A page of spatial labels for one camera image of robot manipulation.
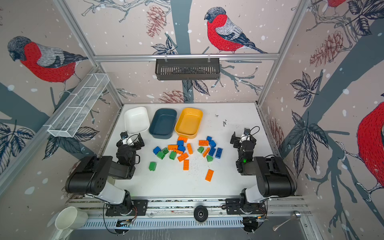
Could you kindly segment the orange lego brick vertical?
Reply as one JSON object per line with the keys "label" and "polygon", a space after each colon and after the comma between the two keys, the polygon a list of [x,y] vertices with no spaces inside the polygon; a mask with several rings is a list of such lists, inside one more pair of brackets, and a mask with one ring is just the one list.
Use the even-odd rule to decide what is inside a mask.
{"label": "orange lego brick vertical", "polygon": [[192,155],[193,154],[193,149],[192,149],[192,145],[190,143],[187,144],[187,149],[188,149],[189,155]]}

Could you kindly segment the white plastic bin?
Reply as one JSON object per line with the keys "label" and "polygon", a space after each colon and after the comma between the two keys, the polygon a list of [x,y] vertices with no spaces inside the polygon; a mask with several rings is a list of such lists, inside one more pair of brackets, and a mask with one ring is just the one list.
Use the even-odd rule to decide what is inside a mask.
{"label": "white plastic bin", "polygon": [[125,130],[133,135],[145,132],[150,127],[148,111],[145,107],[137,107],[124,113]]}

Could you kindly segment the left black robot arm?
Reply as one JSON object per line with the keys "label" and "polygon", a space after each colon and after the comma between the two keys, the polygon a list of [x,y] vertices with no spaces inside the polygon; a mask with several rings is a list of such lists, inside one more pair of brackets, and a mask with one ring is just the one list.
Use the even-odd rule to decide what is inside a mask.
{"label": "left black robot arm", "polygon": [[84,157],[68,177],[65,191],[74,195],[87,195],[99,199],[111,207],[130,211],[133,208],[131,194],[108,182],[108,177],[115,180],[130,180],[141,161],[137,151],[145,146],[140,133],[128,135],[121,133],[117,142],[117,162],[112,156],[100,158]]}

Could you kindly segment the dark teal plastic bin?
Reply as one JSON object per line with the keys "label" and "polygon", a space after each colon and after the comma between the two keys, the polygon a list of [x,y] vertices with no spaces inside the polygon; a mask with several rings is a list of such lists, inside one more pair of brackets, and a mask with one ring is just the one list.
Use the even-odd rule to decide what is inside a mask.
{"label": "dark teal plastic bin", "polygon": [[155,139],[169,139],[173,135],[176,125],[177,111],[174,109],[158,109],[152,119],[149,133]]}

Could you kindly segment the yellow plastic bin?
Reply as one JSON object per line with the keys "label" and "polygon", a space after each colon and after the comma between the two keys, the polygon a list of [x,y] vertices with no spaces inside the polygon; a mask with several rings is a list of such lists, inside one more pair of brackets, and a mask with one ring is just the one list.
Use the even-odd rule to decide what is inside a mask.
{"label": "yellow plastic bin", "polygon": [[194,139],[200,129],[203,111],[195,108],[185,108],[176,123],[175,131],[179,137]]}

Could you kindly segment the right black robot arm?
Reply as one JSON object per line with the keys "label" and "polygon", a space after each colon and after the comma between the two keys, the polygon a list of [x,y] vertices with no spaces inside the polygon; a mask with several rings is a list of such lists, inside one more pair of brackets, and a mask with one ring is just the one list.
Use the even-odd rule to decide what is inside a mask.
{"label": "right black robot arm", "polygon": [[294,195],[297,183],[281,157],[268,155],[255,157],[257,140],[251,129],[245,128],[242,136],[231,136],[230,144],[238,150],[236,167],[242,176],[253,176],[256,183],[240,193],[240,204],[259,204],[269,198],[283,198]]}

